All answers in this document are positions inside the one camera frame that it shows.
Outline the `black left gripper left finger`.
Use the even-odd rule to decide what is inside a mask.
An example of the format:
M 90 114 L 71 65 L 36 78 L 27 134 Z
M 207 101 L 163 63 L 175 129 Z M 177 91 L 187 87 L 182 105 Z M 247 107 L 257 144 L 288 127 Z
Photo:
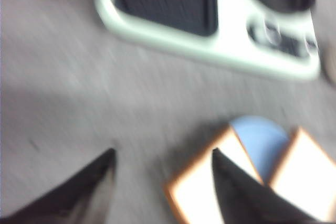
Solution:
M 1 223 L 106 223 L 114 194 L 116 151 L 107 149 L 79 172 Z

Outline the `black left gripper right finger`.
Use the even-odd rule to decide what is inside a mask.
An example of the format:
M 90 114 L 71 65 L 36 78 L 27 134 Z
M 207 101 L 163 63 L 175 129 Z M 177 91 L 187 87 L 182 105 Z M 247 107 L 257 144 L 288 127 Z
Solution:
M 225 223 L 320 223 L 254 180 L 219 149 L 212 152 L 212 168 Z

